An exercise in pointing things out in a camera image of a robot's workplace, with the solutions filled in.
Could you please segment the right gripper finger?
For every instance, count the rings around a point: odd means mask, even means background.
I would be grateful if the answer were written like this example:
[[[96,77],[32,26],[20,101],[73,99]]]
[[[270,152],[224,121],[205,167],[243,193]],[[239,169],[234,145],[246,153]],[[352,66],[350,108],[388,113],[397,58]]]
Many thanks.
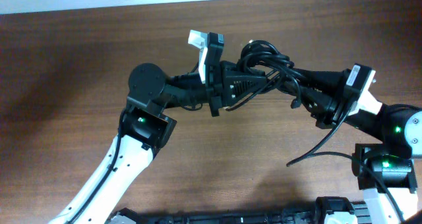
[[[351,70],[342,71],[311,71],[304,69],[293,69],[294,75],[298,77],[300,85],[314,88],[322,92],[333,94],[339,88],[343,88]]]
[[[331,96],[314,88],[298,86],[292,81],[284,82],[283,87],[287,94],[295,97],[290,105],[292,109],[304,105],[308,112],[333,112],[333,98]]]

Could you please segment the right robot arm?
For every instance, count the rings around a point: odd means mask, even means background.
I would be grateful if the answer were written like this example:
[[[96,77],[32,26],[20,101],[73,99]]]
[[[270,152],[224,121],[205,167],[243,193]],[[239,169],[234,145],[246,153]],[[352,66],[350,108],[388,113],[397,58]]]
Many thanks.
[[[342,124],[376,138],[356,144],[349,158],[372,223],[404,223],[417,213],[414,160],[421,158],[421,108],[387,105],[369,91],[375,70],[356,64],[342,72],[295,69],[280,90],[303,104],[331,137]]]

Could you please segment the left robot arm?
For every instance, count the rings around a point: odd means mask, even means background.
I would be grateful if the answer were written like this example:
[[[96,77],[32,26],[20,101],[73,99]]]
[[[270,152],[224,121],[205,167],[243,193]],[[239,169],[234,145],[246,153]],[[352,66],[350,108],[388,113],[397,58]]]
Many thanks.
[[[167,144],[177,121],[164,114],[181,107],[219,110],[263,88],[269,79],[259,70],[242,70],[222,61],[215,69],[168,76],[144,63],[129,76],[126,107],[109,150],[84,186],[52,223],[105,223],[132,182]]]

